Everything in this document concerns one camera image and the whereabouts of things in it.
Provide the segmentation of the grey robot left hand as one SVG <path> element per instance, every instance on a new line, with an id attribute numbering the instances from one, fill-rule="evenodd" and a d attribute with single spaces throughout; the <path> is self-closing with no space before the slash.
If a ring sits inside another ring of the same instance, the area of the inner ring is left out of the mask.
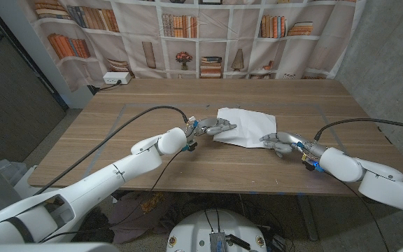
<path id="1" fill-rule="evenodd" d="M 187 143 L 195 141 L 195 137 L 207 134 L 210 136 L 217 135 L 222 132 L 233 130 L 237 125 L 232 124 L 229 120 L 223 118 L 205 118 L 196 120 L 191 117 L 186 125 L 186 139 Z"/>

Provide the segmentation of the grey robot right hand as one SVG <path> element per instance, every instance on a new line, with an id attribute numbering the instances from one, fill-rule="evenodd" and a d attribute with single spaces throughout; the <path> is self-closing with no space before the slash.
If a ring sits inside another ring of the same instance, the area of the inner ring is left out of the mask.
<path id="1" fill-rule="evenodd" d="M 274 150 L 280 158 L 293 151 L 299 151 L 313 160 L 319 160 L 327 150 L 326 146 L 309 141 L 298 134 L 287 132 L 266 134 L 260 137 L 259 141 L 265 148 Z"/>

